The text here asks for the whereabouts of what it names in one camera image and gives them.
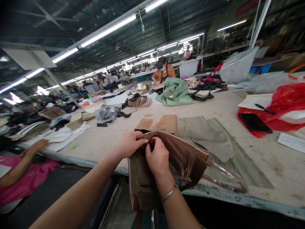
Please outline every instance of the green fabric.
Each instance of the green fabric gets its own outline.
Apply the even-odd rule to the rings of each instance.
[[[187,95],[188,85],[182,79],[168,77],[164,81],[163,93],[156,96],[158,102],[167,106],[180,106],[193,103]]]

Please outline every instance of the handbag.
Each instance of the handbag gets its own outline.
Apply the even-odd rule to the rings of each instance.
[[[150,131],[137,137],[137,140],[145,138],[150,141],[152,137],[155,136],[161,138],[165,147],[168,149],[169,162],[173,165],[175,170],[180,176],[190,180],[190,182],[180,187],[180,191],[194,187],[201,178],[204,178],[232,192],[248,193],[248,186],[241,177],[217,163],[209,161],[208,153],[172,134],[162,131]],[[136,152],[128,158],[128,166],[132,212],[158,208],[161,205],[161,199],[154,177],[145,159],[145,145],[137,149]],[[225,184],[205,175],[204,171],[207,166],[213,167],[237,181],[240,184],[240,187]]]

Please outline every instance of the person's hand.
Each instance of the person's hand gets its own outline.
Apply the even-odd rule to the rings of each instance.
[[[49,144],[49,140],[47,139],[40,139],[39,141],[35,142],[26,152],[27,156],[33,156],[35,155],[38,151],[43,149]]]
[[[122,159],[130,157],[141,145],[148,142],[148,139],[136,140],[136,137],[139,137],[142,134],[141,131],[131,131],[124,134],[121,142],[115,148],[115,151]]]
[[[155,140],[154,150],[151,151],[150,145],[147,144],[145,155],[148,167],[157,179],[171,174],[168,162],[169,152],[160,138],[153,137],[152,139]]]

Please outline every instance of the bracelet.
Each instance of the bracelet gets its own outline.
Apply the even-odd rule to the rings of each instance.
[[[169,196],[175,191],[175,189],[176,189],[177,187],[178,187],[178,184],[177,184],[177,182],[175,182],[174,188],[173,188],[168,194],[166,194],[165,197],[163,197],[163,198],[161,199],[161,203],[162,203],[162,204],[169,198]]]

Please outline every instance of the table surface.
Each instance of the table surface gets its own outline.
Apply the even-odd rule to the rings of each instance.
[[[213,95],[213,99],[205,102],[195,101],[189,105],[170,107],[151,104],[146,108],[137,108],[138,110],[132,113],[129,118],[117,118],[108,127],[97,127],[96,120],[93,118],[87,121],[87,124],[91,127],[57,152],[57,154],[94,162],[93,165],[95,165],[116,147],[125,132],[133,131],[146,114],[177,114],[180,118],[201,115],[205,119],[214,117],[230,132],[275,188],[267,189],[250,186],[250,197],[256,197],[255,200],[251,200],[251,204],[254,203],[256,205],[252,207],[282,211],[284,214],[294,216],[293,214],[295,213],[291,212],[292,210],[290,208],[283,210],[286,205],[289,205],[288,207],[298,207],[298,211],[303,211],[302,213],[297,212],[298,217],[305,217],[304,209],[300,209],[305,206],[305,178],[303,176],[305,174],[305,154],[277,143],[279,132],[275,131],[273,134],[269,134],[261,139],[257,139],[251,135],[236,117],[238,110],[236,105],[243,100],[240,96],[229,91],[214,93]],[[126,175],[128,174],[127,159],[123,159],[120,162],[116,171]],[[212,185],[207,185],[204,181],[200,181],[200,184],[204,184],[204,186],[210,188],[213,187]],[[241,196],[245,198],[242,201],[237,201],[229,199],[231,197],[229,197],[228,192],[225,192],[224,195],[223,192],[214,188],[209,189],[209,191],[194,189],[190,190],[190,192],[193,195],[201,195],[202,193],[210,194],[211,190],[215,191],[214,195],[216,196],[210,195],[211,198],[218,198],[237,204],[244,202],[244,205],[251,206],[251,204],[246,204],[249,196],[233,194],[234,197],[232,198],[237,198],[237,200]],[[262,200],[258,198],[271,202],[265,201],[269,204],[265,202],[259,204],[259,201]],[[275,203],[285,205],[279,207],[278,205],[274,205]]]

